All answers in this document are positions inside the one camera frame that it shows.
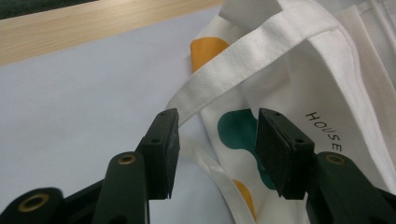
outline yellow spot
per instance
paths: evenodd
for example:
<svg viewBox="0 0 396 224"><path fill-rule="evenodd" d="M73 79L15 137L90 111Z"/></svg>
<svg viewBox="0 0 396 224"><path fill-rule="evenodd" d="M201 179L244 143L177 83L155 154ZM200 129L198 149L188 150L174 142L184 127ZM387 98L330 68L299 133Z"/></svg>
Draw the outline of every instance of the yellow spot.
<svg viewBox="0 0 396 224"><path fill-rule="evenodd" d="M212 60L228 48L228 44L217 37L203 37L191 42L192 72Z"/></svg>
<svg viewBox="0 0 396 224"><path fill-rule="evenodd" d="M253 215L254 220L256 220L256 212L254 211L253 199L251 198L251 194L248 191L248 188L238 180L233 179L233 182L241 192L242 197L245 199L245 202L247 203L247 207L250 210L251 215Z"/></svg>

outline table surface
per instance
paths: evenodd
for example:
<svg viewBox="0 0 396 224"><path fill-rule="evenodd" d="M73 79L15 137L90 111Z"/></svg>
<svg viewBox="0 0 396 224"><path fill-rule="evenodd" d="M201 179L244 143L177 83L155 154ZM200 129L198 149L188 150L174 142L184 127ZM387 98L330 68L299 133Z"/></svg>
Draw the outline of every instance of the table surface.
<svg viewBox="0 0 396 224"><path fill-rule="evenodd" d="M118 35L222 0L99 0L0 21L0 65Z"/></svg>

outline tote bag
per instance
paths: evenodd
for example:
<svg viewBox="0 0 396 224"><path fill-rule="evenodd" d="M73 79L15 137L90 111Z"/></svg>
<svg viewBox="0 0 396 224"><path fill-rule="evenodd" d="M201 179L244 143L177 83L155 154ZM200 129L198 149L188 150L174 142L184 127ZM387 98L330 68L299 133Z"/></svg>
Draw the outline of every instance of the tote bag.
<svg viewBox="0 0 396 224"><path fill-rule="evenodd" d="M230 0L192 41L193 75L168 108L180 125L200 112L219 164L188 140L182 150L197 150L236 223L308 222L303 201L278 198L254 152L260 107L396 193L396 93L361 19L369 5L334 17L316 1Z"/></svg>

